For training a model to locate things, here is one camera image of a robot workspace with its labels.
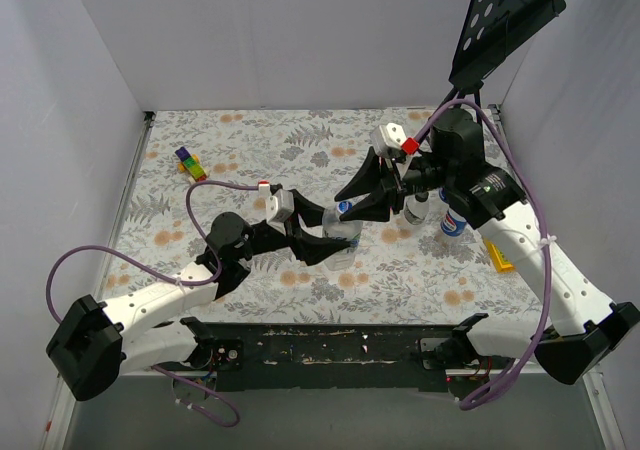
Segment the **white blue bottle cap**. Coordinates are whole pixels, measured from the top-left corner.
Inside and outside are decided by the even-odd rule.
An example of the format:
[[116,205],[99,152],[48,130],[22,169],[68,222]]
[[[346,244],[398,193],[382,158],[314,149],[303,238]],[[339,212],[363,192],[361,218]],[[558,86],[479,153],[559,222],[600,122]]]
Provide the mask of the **white blue bottle cap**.
[[348,212],[352,208],[352,203],[350,201],[342,201],[337,204],[337,210],[340,214],[344,214]]

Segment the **clear bottle black label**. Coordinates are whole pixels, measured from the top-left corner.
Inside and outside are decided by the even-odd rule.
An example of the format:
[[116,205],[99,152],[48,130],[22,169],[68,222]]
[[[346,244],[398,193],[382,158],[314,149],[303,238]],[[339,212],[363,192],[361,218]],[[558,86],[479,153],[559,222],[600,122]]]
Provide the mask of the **clear bottle black label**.
[[404,217],[411,225],[421,225],[429,213],[429,193],[410,196],[405,203]]

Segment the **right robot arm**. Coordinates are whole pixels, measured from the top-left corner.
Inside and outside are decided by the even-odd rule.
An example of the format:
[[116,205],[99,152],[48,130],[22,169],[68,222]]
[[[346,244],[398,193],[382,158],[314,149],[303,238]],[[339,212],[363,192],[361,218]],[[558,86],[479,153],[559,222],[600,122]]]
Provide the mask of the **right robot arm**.
[[524,180],[485,159],[484,131],[465,101],[438,109],[413,138],[389,123],[355,176],[335,196],[357,198],[343,218],[386,222],[408,197],[443,190],[452,214],[496,245],[543,305],[536,330],[504,330],[487,318],[460,325],[440,347],[464,367],[487,356],[534,358],[555,380],[573,384],[616,349],[639,323],[631,302],[614,302],[566,256],[535,213]]

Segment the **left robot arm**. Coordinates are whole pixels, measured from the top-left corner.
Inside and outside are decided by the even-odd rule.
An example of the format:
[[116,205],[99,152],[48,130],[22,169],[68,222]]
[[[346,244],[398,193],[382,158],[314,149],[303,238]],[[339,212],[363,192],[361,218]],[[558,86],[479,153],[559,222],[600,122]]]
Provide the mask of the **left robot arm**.
[[321,225],[324,211],[297,191],[277,189],[271,198],[266,219],[257,224],[234,212],[219,214],[203,253],[175,274],[156,273],[154,283],[105,301],[85,295],[55,318],[46,354],[76,400],[93,399],[120,375],[157,364],[208,366],[216,339],[184,314],[237,289],[254,256],[288,248],[313,266],[349,247],[345,239],[307,233]]

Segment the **blue label bottle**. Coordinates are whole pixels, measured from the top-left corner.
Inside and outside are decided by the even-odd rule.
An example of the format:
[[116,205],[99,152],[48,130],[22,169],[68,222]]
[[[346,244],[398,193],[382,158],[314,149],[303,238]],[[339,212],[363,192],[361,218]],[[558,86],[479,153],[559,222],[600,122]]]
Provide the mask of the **blue label bottle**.
[[462,235],[467,227],[466,219],[460,214],[456,213],[449,204],[446,197],[446,192],[443,188],[439,189],[439,197],[443,203],[446,204],[447,209],[444,214],[440,228],[444,235],[450,238],[457,238]]

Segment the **clear bottle silver label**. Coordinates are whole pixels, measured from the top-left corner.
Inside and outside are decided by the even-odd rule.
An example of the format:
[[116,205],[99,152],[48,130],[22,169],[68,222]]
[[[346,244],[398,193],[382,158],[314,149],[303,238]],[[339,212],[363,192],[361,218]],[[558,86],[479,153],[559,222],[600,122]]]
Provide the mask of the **clear bottle silver label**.
[[325,266],[330,271],[345,270],[354,264],[363,227],[362,221],[341,222],[340,217],[343,214],[340,214],[337,210],[338,203],[333,207],[326,208],[322,223],[323,236],[349,240],[351,247],[332,255],[324,261]]

